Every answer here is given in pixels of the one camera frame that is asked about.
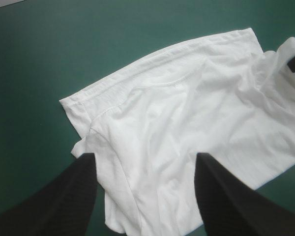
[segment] white t-shirt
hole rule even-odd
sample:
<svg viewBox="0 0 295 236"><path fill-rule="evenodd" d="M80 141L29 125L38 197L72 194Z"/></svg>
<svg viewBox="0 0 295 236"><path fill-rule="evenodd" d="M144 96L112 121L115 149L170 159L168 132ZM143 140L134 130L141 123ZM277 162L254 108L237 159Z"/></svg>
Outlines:
<svg viewBox="0 0 295 236"><path fill-rule="evenodd" d="M251 29L181 42L62 99L95 153L105 223L129 236L182 236L202 224L197 152L256 189L295 164L295 38L263 53Z"/></svg>

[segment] green table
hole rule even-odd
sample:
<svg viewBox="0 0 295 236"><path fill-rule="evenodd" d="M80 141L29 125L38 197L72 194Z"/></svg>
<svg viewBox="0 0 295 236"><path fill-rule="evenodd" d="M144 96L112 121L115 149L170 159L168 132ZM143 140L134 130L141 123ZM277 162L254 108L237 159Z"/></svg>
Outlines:
<svg viewBox="0 0 295 236"><path fill-rule="evenodd" d="M0 8L0 212L74 160L79 136L59 99L155 50L247 27L264 51L276 50L295 36L295 0L27 0ZM258 191L295 212L295 166ZM101 188L87 235L118 235L104 225Z"/></svg>

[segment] seam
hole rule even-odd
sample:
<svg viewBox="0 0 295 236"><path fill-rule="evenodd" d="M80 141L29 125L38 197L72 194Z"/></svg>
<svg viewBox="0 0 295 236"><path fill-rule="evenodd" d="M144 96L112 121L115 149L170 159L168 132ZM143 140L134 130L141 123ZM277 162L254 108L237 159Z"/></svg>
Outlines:
<svg viewBox="0 0 295 236"><path fill-rule="evenodd" d="M124 169L123 169L123 166L122 166L122 164L121 164L120 158L119 158L119 156L118 156L116 150L113 148L113 146L111 145L111 143L106 139L106 137L104 137L104 135L102 135L99 131L95 130L95 129L92 128L92 127L91 127L91 130L93 130L95 133L97 133L99 136L101 136L101 137L102 137L102 138L103 138L103 139L109 144L109 146L112 148L112 150L115 152L116 157L117 157L117 159L118 159L118 161L119 161L119 163L120 163L120 166L121 166L122 172L123 172L123 174L124 174L124 176L125 176L125 178L126 178L126 180L127 180L127 184L128 184L128 186L129 186L130 192L131 192L131 194L132 194L132 198L133 198L133 200L134 200L134 202L135 202L135 204L136 204L137 211L138 211L138 213L139 213L140 230L142 231L142 217L141 217L142 212L140 211L140 209L139 209L139 207L138 207L138 203L137 203L137 201L136 201L136 199L135 199L135 197L134 197L134 195L133 195L133 191L132 191L132 189L131 189L131 187L130 187L130 184L129 184L129 181L128 181L128 178L127 178L127 175L125 174L125 171L124 171Z"/></svg>
<svg viewBox="0 0 295 236"><path fill-rule="evenodd" d="M218 42L221 42L221 43L222 43L222 42L226 42L226 41L227 41L227 42L233 42L233 41L238 40L239 38L246 38L246 37L248 37L248 36L251 36L251 33L246 33L246 34L244 34L244 35L237 35L237 36L234 37L232 40L225 40L225 39L222 39L222 40L219 40ZM216 42L211 42L211 43L207 43L207 44L201 44L201 41L200 41L200 40L199 40L198 43L199 43L202 47L205 47L205 46L208 46L208 45L216 44ZM168 62L168 61L170 61L170 60L172 60L172 59L177 59L177 58L180 58L180 57L182 57L182 56L184 56L184 55L187 55L187 54L189 54L189 53L192 53L192 52L194 52L194 51L196 51L196 50L198 50L198 49L199 49L199 47L197 47L197 48L195 48L195 49L193 49L193 50L189 50L189 51L187 51L186 53L179 54L179 55L176 56L176 57L172 57L172 58L170 58L170 59L164 60L162 63L158 64L158 66L163 65L163 64L165 64L166 62ZM168 50L168 51L164 51L164 52L162 52L161 54L158 54L158 55L156 55L156 56L161 56L162 54L165 54L165 53L168 53L168 52L169 52L169 50ZM126 68L126 67L131 66L131 65L135 64L136 62L138 62L138 61L134 61L133 63L130 63L129 65L126 65L124 68L121 68L120 70L117 70L116 72L114 72L114 73L112 73L112 74L110 74L110 75L108 75L108 76L105 76L104 78L98 80L97 82L100 82L101 80L103 80L103 79L105 79L105 78L107 78L107 77L114 76L114 74L116 74L117 72L124 71L124 70L128 70L129 68ZM88 97L85 98L85 99L82 99L82 100L80 100L80 101L78 101L78 102L72 103L72 104L70 104L70 105L68 105L68 106L65 105L65 106L66 106L66 107L72 107L72 106L75 106L75 105L79 105L79 104L81 104L82 102L88 101L88 100L92 99L93 97L100 96L101 94L103 94L105 91L107 91L107 90L110 89L111 87L113 87L113 86L115 86L115 85L117 85L117 84L119 84L119 83L122 83L122 82L125 81L125 80L129 80L129 79L131 79L131 78L137 76L138 74L141 74L142 72L145 72L145 71L149 70L151 67L152 67L152 66L148 66L147 68L145 68L145 69L143 69L143 70L140 70L139 72L137 72L137 73L135 73L135 74L129 76L129 77L126 78L126 79L120 80L120 81L118 81L118 82L116 82L116 83L114 83L114 84L109 85L107 88L105 88L104 90L102 90L102 91L101 91L100 93L98 93L98 94L94 94L94 95L92 95L92 96L88 96ZM88 92L88 91L90 91L90 90L93 90L94 88L95 88L95 87L89 88L89 90L85 90L84 92Z"/></svg>

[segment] white fabric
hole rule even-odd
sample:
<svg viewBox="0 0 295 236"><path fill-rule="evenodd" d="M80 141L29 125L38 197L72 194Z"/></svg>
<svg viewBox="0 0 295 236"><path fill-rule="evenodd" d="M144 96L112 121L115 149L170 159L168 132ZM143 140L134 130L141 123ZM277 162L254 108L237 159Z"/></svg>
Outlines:
<svg viewBox="0 0 295 236"><path fill-rule="evenodd" d="M254 189L294 165L294 55L294 38L263 53L251 29L237 30L159 50L62 99L82 138L72 153L95 153L108 227L182 236L200 226L197 152Z"/></svg>

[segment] green surface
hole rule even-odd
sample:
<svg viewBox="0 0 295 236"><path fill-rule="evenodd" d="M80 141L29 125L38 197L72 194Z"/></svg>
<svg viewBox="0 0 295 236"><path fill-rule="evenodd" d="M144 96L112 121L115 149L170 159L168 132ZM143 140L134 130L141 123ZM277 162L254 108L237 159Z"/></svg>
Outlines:
<svg viewBox="0 0 295 236"><path fill-rule="evenodd" d="M58 100L155 50L252 27L264 51L295 36L295 0L27 0L0 8L0 212L64 170L79 136ZM295 212L295 166L262 194ZM104 192L88 236L104 225ZM200 227L190 236L205 235Z"/></svg>

